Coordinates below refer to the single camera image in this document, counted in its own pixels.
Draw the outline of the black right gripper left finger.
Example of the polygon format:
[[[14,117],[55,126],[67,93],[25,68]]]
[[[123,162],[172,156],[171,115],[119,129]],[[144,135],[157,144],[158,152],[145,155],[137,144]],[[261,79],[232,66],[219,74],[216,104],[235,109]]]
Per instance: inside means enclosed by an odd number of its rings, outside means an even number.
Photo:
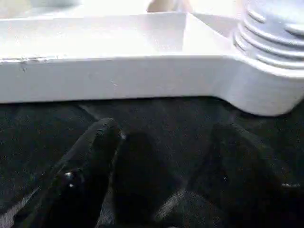
[[[93,123],[45,174],[14,216],[15,228],[96,226],[124,133],[112,118]]]

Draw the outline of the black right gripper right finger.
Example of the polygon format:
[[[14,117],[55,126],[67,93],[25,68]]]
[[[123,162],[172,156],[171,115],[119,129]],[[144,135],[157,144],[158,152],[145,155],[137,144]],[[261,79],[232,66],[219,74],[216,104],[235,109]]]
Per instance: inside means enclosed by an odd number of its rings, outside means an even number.
[[[188,182],[205,226],[301,228],[304,142],[288,131],[271,140],[236,124],[190,126],[199,160]]]

